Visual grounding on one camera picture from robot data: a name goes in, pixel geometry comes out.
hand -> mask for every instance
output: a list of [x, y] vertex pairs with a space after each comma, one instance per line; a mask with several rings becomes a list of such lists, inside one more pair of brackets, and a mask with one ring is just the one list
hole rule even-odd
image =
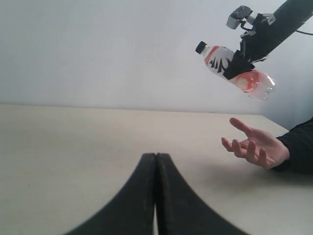
[[290, 158], [289, 150], [270, 133], [247, 126], [236, 118], [229, 122], [247, 136], [244, 141], [233, 140], [232, 143], [222, 138], [225, 149], [234, 152], [236, 157], [265, 169], [276, 167]]

white wall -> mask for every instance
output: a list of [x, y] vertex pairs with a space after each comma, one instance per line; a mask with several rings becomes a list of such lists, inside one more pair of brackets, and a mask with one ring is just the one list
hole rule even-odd
[[194, 52], [200, 40], [239, 48], [242, 32], [225, 26], [239, 5], [271, 12], [283, 2], [0, 1], [0, 102], [261, 113], [291, 127], [313, 114], [312, 37], [291, 36], [259, 66], [278, 84], [267, 102], [211, 74]]

black sleeve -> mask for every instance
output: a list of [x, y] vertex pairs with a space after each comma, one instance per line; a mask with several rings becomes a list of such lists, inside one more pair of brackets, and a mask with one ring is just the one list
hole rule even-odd
[[290, 160], [273, 168], [273, 170], [313, 174], [313, 118], [294, 127], [287, 134], [277, 139], [288, 148]]

table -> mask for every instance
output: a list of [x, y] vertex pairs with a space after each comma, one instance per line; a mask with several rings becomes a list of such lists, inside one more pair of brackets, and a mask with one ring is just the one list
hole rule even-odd
[[230, 117], [286, 132], [263, 116], [0, 105], [1, 233], [71, 230], [121, 189], [146, 152], [170, 153], [194, 191], [249, 234], [310, 233], [313, 178], [227, 153], [221, 137], [245, 138]]

plastic bottle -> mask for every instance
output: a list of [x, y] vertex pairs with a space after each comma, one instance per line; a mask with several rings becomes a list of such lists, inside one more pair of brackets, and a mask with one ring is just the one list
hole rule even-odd
[[[209, 47], [205, 42], [199, 43], [196, 52], [204, 57], [205, 64], [214, 74], [227, 80], [223, 73], [232, 61], [234, 52], [225, 47]], [[261, 100], [267, 100], [276, 86], [270, 76], [257, 70], [244, 72], [227, 81], [240, 88], [249, 96]]]

